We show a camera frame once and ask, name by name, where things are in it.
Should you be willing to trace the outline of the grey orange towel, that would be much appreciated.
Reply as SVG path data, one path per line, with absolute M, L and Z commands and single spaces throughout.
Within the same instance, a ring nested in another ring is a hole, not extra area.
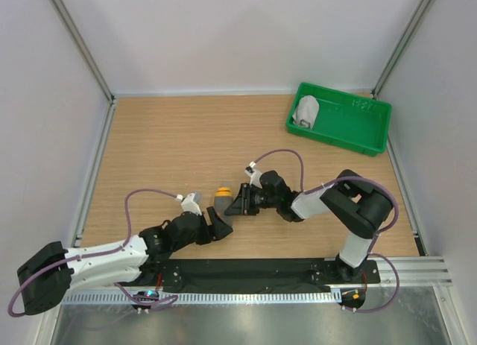
M 231 188 L 229 186 L 220 186 L 215 192 L 213 207 L 218 215 L 224 215 L 233 201 L 234 197 Z

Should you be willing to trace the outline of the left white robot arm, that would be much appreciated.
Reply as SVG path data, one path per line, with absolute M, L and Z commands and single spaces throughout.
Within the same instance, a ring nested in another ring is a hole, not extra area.
M 206 215 L 185 211 L 172 220 L 144 229 L 126 241 L 90 248 L 65 248 L 51 242 L 17 270 L 23 315 L 57 306 L 70 293 L 114 283 L 150 285 L 161 262 L 190 244 L 209 244 L 233 232 L 213 207 Z

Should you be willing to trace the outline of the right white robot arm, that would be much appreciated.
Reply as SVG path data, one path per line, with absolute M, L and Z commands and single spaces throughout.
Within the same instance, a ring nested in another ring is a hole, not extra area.
M 275 209 L 288 222 L 301 222 L 331 212 L 349 231 L 332 273 L 344 282 L 361 276 L 363 264 L 377 238 L 399 218 L 394 196 L 373 180 L 346 169 L 328 183 L 308 191 L 293 191 L 275 170 L 261 173 L 246 169 L 249 183 L 224 210 L 226 216 L 258 215 Z

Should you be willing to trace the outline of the grey panda towel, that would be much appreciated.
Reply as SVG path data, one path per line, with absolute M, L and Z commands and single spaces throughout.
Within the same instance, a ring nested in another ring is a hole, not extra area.
M 292 114 L 293 124 L 298 127 L 312 129 L 319 110 L 320 104 L 315 97 L 311 95 L 303 96 Z

